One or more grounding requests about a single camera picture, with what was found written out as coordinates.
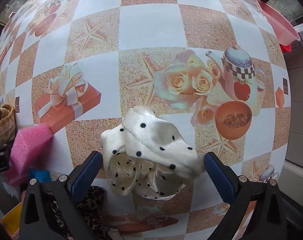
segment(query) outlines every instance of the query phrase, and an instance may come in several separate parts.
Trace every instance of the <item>blue gripper pad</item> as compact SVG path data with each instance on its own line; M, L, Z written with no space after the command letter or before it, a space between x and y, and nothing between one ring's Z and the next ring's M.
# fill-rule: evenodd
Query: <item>blue gripper pad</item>
M102 155L99 152L92 152L83 164L74 168L72 173L75 171L75 174L78 176L74 179L70 187L70 196L73 204L83 200L102 164Z
M221 161L216 157L216 155L210 153L204 156L204 166L210 176L213 184L215 185L219 195L225 203L233 204L235 200L235 189L231 181L228 179L227 175L223 169L229 168L221 163Z

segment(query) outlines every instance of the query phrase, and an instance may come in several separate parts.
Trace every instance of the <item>printed gift box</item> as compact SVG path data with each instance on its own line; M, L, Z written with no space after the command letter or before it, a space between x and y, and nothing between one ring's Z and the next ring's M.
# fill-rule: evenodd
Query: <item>printed gift box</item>
M165 215L159 207L138 206L136 212L125 216L105 214L108 226L121 234L136 234L178 223L178 219Z
M53 133L100 103L101 93L83 75L78 63L64 65L60 76L49 80L47 93L34 103L40 122Z

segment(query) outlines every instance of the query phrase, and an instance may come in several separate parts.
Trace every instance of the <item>printed rose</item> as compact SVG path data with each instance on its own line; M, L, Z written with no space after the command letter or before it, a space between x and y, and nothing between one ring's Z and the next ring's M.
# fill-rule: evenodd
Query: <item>printed rose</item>
M193 78L205 71L204 62L191 49L176 55L174 63L163 71L154 72L154 91L172 109L189 109L199 98Z
M196 95L208 96L214 86L213 77L206 70L200 70L197 76L193 76L192 86Z
M200 70L187 64L172 64L154 72L154 91L173 109L189 109L199 98L192 86Z
M221 76L220 70L213 60L211 59L207 60L207 68L208 68L208 72L212 75L213 78L215 78L216 80L220 78Z
M208 104L206 97L200 97L195 103L195 111L191 119L192 126L210 126L215 120L218 106Z

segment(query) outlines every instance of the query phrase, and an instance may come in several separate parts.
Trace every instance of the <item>printed apple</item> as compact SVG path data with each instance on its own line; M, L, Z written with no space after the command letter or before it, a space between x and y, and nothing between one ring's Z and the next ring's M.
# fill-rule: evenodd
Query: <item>printed apple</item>
M234 83L234 93L239 100L247 101L250 97L250 86L243 82L236 81Z

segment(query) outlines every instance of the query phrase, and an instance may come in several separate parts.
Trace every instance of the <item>leopard print fabric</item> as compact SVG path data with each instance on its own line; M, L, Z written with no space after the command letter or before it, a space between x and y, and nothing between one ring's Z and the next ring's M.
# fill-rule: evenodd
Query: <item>leopard print fabric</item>
M109 228L104 227L101 218L102 202L105 190L101 187L91 186L84 199L76 205L82 217L93 230L97 239L112 240L108 234ZM65 220L59 211L56 201L53 203L53 210L58 222L61 234L68 240L74 240L69 228L66 226Z

